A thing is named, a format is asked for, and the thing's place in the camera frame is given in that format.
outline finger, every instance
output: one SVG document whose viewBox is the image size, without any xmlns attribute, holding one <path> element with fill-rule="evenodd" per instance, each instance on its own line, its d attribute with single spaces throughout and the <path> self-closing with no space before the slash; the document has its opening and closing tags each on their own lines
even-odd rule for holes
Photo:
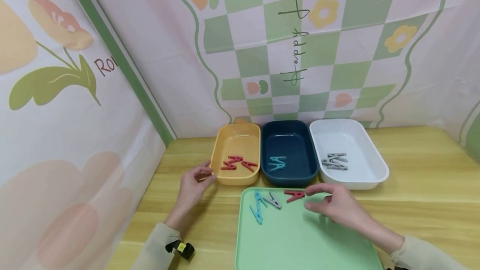
<svg viewBox="0 0 480 270">
<path fill-rule="evenodd" d="M 208 165 L 210 165 L 210 160 L 206 160 L 199 167 L 208 167 Z"/>
<path fill-rule="evenodd" d="M 198 167 L 195 167 L 193 169 L 190 170 L 190 173 L 193 175 L 193 176 L 197 176 L 199 175 L 200 173 L 211 173 L 213 171 L 212 168 L 209 168 L 209 167 L 206 167 L 206 166 L 198 166 Z"/>
<path fill-rule="evenodd" d="M 201 182 L 201 185 L 204 190 L 206 190 L 209 186 L 213 184 L 213 182 L 217 179 L 217 176 L 215 174 L 212 174 L 208 178 L 206 178 L 204 181 Z"/>
<path fill-rule="evenodd" d="M 332 194 L 333 191 L 335 190 L 337 186 L 333 184 L 325 184 L 324 182 L 316 184 L 316 185 L 311 185 L 305 189 L 305 193 L 307 196 L 312 196 L 313 194 L 318 194 L 318 193 L 323 193 L 327 192 Z"/>
<path fill-rule="evenodd" d="M 326 215 L 326 210 L 328 207 L 328 203 L 326 200 L 319 201 L 319 202 L 306 202 L 305 208 L 309 211 L 312 211 L 317 214 Z"/>
<path fill-rule="evenodd" d="M 197 182 L 201 183 L 202 181 L 204 181 L 207 177 L 211 176 L 212 173 L 200 173 L 199 175 L 197 175 L 195 177 L 195 179 L 197 180 Z"/>
</svg>

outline fabric wall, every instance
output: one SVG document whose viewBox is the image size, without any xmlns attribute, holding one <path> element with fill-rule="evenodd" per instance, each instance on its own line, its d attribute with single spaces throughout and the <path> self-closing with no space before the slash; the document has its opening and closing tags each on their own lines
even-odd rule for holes
<svg viewBox="0 0 480 270">
<path fill-rule="evenodd" d="M 0 0 L 0 269 L 104 269 L 165 145 L 76 0 Z"/>
<path fill-rule="evenodd" d="M 480 158 L 479 0 L 99 0 L 179 137 L 436 125 Z"/>
</svg>

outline hand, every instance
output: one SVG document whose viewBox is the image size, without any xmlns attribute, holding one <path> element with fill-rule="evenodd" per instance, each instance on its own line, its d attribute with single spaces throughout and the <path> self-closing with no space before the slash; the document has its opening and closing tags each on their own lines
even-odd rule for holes
<svg viewBox="0 0 480 270">
<path fill-rule="evenodd" d="M 323 201 L 306 202 L 305 208 L 356 230 L 387 254 L 391 254 L 402 247 L 403 236 L 373 219 L 345 186 L 316 184 L 305 190 L 307 196 L 323 192 L 331 195 L 326 196 Z"/>
<path fill-rule="evenodd" d="M 207 160 L 182 175 L 177 202 L 164 222 L 167 226 L 178 230 L 186 214 L 199 203 L 206 189 L 215 181 L 217 176 L 208 167 L 209 164 Z"/>
<path fill-rule="evenodd" d="M 307 196 L 323 192 L 331 195 L 326 196 L 323 201 L 306 202 L 305 208 L 354 230 L 371 225 L 375 221 L 343 185 L 321 183 L 311 185 L 305 190 Z"/>
</svg>

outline white tray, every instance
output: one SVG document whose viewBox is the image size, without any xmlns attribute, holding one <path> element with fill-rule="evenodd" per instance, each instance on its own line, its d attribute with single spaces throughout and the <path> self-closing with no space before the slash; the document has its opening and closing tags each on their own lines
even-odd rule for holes
<svg viewBox="0 0 480 270">
<path fill-rule="evenodd" d="M 390 174 L 387 164 L 365 128 L 351 119 L 326 119 L 310 124 L 321 176 L 326 183 L 340 183 L 351 190 L 373 189 Z M 347 171 L 326 169 L 328 153 L 347 153 Z"/>
</svg>

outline blue clothespin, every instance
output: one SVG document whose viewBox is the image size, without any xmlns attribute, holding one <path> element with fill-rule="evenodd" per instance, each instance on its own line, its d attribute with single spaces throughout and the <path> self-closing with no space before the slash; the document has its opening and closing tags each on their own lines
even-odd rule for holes
<svg viewBox="0 0 480 270">
<path fill-rule="evenodd" d="M 272 172 L 275 172 L 275 171 L 278 171 L 278 170 L 281 170 L 281 169 L 285 168 L 285 165 L 282 165 L 282 164 L 269 163 L 269 165 L 276 166 L 275 168 L 272 168 L 272 169 L 268 170 L 269 173 L 272 173 Z"/>
<path fill-rule="evenodd" d="M 250 205 L 250 210 L 252 211 L 253 216 L 255 216 L 255 219 L 257 220 L 257 222 L 260 225 L 262 225 L 263 217 L 262 217 L 262 209 L 260 207 L 260 203 L 263 203 L 266 208 L 268 207 L 268 205 L 265 199 L 262 197 L 262 195 L 260 195 L 260 192 L 258 190 L 255 190 L 255 203 L 257 206 L 257 210 L 254 210 L 252 205 Z"/>
<path fill-rule="evenodd" d="M 285 165 L 285 162 L 282 162 L 281 160 L 286 160 L 287 157 L 286 156 L 272 156 L 270 157 L 270 160 L 272 162 L 275 162 L 277 164 L 282 164 L 282 165 Z"/>
<path fill-rule="evenodd" d="M 260 210 L 260 203 L 257 201 L 257 210 L 254 210 L 252 208 L 252 205 L 250 204 L 250 210 L 252 211 L 253 213 L 253 216 L 255 216 L 255 219 L 257 220 L 257 222 L 262 225 L 263 223 L 263 217 L 262 217 L 262 211 Z"/>
<path fill-rule="evenodd" d="M 258 190 L 255 190 L 255 201 L 259 207 L 260 207 L 260 203 L 263 203 L 263 205 L 265 205 L 266 208 L 268 207 L 267 202 L 265 201 L 265 199 L 263 199 L 262 195 L 260 195 L 260 192 Z"/>
</svg>

